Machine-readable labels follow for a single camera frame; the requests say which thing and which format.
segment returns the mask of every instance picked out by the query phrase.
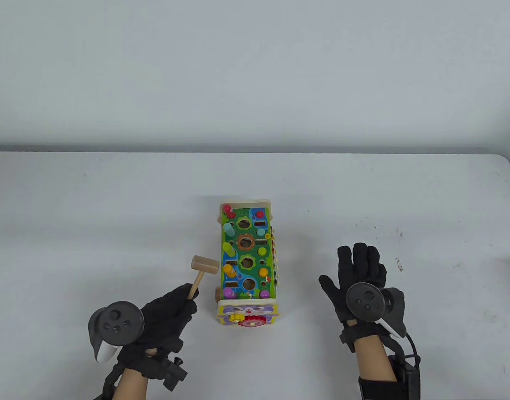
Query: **red gear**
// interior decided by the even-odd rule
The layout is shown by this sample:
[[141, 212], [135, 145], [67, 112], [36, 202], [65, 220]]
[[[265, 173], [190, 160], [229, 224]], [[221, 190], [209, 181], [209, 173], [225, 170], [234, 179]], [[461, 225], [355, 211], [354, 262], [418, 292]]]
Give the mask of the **red gear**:
[[238, 325], [244, 328], [256, 328], [257, 326], [266, 325], [266, 317], [262, 315], [248, 315], [244, 321], [239, 322]]

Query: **toy hammer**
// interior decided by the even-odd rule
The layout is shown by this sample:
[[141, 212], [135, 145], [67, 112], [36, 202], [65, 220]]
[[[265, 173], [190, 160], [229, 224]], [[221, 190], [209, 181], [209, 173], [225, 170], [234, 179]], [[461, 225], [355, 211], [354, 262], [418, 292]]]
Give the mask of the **toy hammer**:
[[212, 260], [206, 257], [201, 257], [199, 255], [194, 255], [192, 259], [192, 265], [190, 266], [192, 269], [196, 269], [199, 271], [196, 280], [192, 284], [192, 288], [190, 289], [190, 293], [188, 293], [188, 299], [191, 300], [194, 297], [194, 293], [196, 293], [196, 289], [200, 285], [201, 279], [205, 273], [208, 274], [217, 274], [220, 269], [220, 263], [216, 260]]

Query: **black glove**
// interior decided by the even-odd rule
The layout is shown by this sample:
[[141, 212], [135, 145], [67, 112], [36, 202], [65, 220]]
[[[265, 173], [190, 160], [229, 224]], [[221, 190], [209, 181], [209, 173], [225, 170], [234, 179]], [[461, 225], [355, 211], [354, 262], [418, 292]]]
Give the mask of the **black glove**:
[[147, 303], [141, 309], [144, 330], [136, 341], [122, 348], [118, 354], [120, 364], [138, 370], [142, 358], [147, 357], [147, 349], [157, 349], [163, 358], [167, 353], [174, 351], [168, 348], [168, 341], [171, 343], [172, 338], [179, 338], [181, 331], [198, 310], [193, 300], [187, 300], [191, 287], [191, 283], [179, 286], [163, 297]]
[[[379, 263], [377, 249], [373, 246], [366, 246], [365, 243], [356, 243], [353, 246], [353, 262], [352, 251], [348, 246], [339, 247], [337, 253], [340, 288], [337, 288], [327, 275], [320, 275], [318, 281], [335, 306], [338, 319], [342, 322], [344, 328], [347, 328], [348, 324], [346, 322], [356, 319], [346, 304], [348, 289], [357, 282], [368, 282], [378, 288], [384, 288], [387, 271], [385, 266]], [[357, 322], [358, 324], [367, 324], [367, 322], [360, 320], [357, 320]]]

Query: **hole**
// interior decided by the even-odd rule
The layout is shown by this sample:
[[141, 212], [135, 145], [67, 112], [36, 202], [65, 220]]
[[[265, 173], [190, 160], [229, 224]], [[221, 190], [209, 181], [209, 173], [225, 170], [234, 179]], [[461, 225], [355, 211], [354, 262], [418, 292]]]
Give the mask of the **hole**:
[[251, 246], [253, 246], [253, 242], [251, 241], [250, 238], [247, 238], [247, 237], [243, 237], [242, 239], [240, 239], [240, 241], [238, 242], [238, 245], [240, 247], [243, 247], [243, 248], [250, 248]]
[[255, 264], [255, 261], [253, 261], [252, 258], [244, 258], [242, 261], [240, 261], [240, 265], [242, 268], [250, 269], [253, 268], [253, 265]]
[[251, 226], [251, 223], [247, 219], [241, 219], [238, 222], [238, 227], [240, 229], [248, 229]]
[[246, 290], [253, 290], [255, 289], [255, 281], [253, 279], [246, 279], [242, 286], [244, 286]]

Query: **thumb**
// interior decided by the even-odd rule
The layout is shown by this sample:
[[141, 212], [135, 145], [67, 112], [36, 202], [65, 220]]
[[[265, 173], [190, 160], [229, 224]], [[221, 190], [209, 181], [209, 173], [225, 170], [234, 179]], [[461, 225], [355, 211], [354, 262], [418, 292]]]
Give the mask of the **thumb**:
[[333, 280], [329, 278], [329, 276], [327, 275], [320, 275], [320, 277], [318, 278], [318, 282], [320, 282], [322, 290], [326, 293], [327, 297], [329, 297], [333, 305], [336, 305], [337, 299], [340, 295], [340, 291], [335, 286]]

